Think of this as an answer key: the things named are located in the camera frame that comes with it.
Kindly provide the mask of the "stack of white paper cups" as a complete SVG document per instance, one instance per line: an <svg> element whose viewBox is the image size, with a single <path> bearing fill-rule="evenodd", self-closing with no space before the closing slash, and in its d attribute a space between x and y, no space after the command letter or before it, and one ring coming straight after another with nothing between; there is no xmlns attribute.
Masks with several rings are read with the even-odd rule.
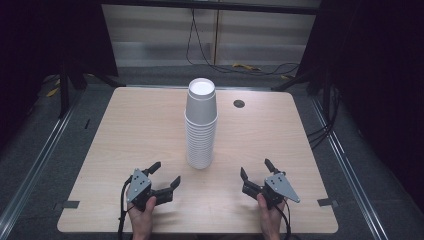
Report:
<svg viewBox="0 0 424 240"><path fill-rule="evenodd" d="M205 169L213 161L217 119L218 111L217 118L212 123L196 125L185 115L187 162L195 169Z"/></svg>

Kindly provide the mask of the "person's right hand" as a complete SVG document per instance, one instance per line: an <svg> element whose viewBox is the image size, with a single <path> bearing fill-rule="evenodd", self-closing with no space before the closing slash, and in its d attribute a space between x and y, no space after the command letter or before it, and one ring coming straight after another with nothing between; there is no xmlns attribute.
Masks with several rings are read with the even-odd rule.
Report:
<svg viewBox="0 0 424 240"><path fill-rule="evenodd" d="M262 194L257 196L259 215L260 215L260 226L262 233L279 233L282 221L282 215L280 210L284 209L284 203L281 202L277 205L278 209L269 209L265 197Z"/></svg>

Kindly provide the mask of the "black metal stand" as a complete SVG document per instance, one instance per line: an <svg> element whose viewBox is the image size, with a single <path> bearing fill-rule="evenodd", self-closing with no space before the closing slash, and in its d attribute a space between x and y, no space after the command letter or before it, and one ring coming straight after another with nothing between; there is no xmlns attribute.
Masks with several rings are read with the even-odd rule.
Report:
<svg viewBox="0 0 424 240"><path fill-rule="evenodd" d="M61 109L59 117L63 118L66 113L70 110L69 101L69 87L68 84L72 83L75 89L84 90L87 86L87 81L84 78L84 74L89 73L94 75L96 78L106 83L107 85L117 88L125 87L125 84L112 80L110 77L102 74L99 70L71 58L70 60L63 60L60 64L60 100Z"/></svg>

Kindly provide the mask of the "metal floor rail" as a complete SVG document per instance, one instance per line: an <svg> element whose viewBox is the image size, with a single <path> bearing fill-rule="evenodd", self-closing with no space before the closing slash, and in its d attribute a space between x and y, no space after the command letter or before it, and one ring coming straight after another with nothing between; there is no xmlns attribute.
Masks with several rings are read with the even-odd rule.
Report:
<svg viewBox="0 0 424 240"><path fill-rule="evenodd" d="M11 230L13 229L19 215L21 214L28 198L38 182L44 168L46 167L50 156L54 152L56 145L61 139L63 132L80 102L82 95L76 95L71 101L69 109L60 117L48 139L46 140L40 153L37 155L35 162L26 174L24 180L20 184L17 192L6 206L4 212L0 216L0 240L7 240Z"/></svg>
<svg viewBox="0 0 424 240"><path fill-rule="evenodd" d="M324 117L324 109L321 103L316 97L313 97L311 101L320 124L325 129L326 139L328 140L334 155L336 156L338 164L347 180L355 201L368 225L368 228L370 229L374 240L389 240L383 224L374 206L369 200L362 184L360 183L359 178L356 175L356 172L354 171L336 132L330 129L329 122Z"/></svg>

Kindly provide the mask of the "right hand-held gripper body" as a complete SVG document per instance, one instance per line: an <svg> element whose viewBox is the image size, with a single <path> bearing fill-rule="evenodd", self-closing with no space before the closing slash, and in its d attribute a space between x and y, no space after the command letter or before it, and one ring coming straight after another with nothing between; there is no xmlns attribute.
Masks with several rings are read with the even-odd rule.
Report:
<svg viewBox="0 0 424 240"><path fill-rule="evenodd" d="M262 195L266 199L268 209L280 204L285 198L296 203L300 202L299 196L283 172L269 176L264 180Z"/></svg>

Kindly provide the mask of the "black horizontal bar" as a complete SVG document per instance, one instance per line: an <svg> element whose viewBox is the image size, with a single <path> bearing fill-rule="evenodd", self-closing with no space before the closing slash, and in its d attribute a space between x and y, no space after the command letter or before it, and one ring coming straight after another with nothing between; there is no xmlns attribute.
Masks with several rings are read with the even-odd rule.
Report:
<svg viewBox="0 0 424 240"><path fill-rule="evenodd" d="M263 4L246 4L233 2L212 2L199 0L97 0L100 4L122 5L122 6L143 6L143 7L164 7L164 8L185 8L185 9L205 9L205 10L225 10L240 12L260 12L260 13L281 13L297 15L317 15L321 12L319 8L297 7L297 6L274 6Z"/></svg>

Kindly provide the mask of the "dark curtain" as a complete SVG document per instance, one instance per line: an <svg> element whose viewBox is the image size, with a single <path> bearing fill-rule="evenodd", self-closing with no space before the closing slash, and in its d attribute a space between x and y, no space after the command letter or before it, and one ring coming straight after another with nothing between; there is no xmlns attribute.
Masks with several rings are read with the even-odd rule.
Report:
<svg viewBox="0 0 424 240"><path fill-rule="evenodd" d="M42 81L65 69L75 88L84 73L118 74L96 0L0 0L0 149L38 98Z"/></svg>
<svg viewBox="0 0 424 240"><path fill-rule="evenodd" d="M299 71L338 88L424 212L424 0L321 0Z"/></svg>

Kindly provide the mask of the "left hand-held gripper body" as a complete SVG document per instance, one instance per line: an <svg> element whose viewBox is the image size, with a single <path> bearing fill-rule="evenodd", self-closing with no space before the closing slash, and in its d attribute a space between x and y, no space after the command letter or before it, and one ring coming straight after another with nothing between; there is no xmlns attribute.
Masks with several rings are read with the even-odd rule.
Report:
<svg viewBox="0 0 424 240"><path fill-rule="evenodd" d="M155 198L152 192L152 182L149 179L151 171L135 169L127 191L127 210L136 209L141 212L152 212Z"/></svg>

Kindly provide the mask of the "person's left hand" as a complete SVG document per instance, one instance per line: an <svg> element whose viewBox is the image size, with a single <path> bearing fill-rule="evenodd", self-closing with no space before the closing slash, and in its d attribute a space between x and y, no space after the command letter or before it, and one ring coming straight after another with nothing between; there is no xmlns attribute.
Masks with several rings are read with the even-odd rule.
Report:
<svg viewBox="0 0 424 240"><path fill-rule="evenodd" d="M156 206L156 198L150 197L146 203L144 211L138 210L132 203L128 204L127 212L129 213L132 234L135 233L152 233L153 230L153 211Z"/></svg>

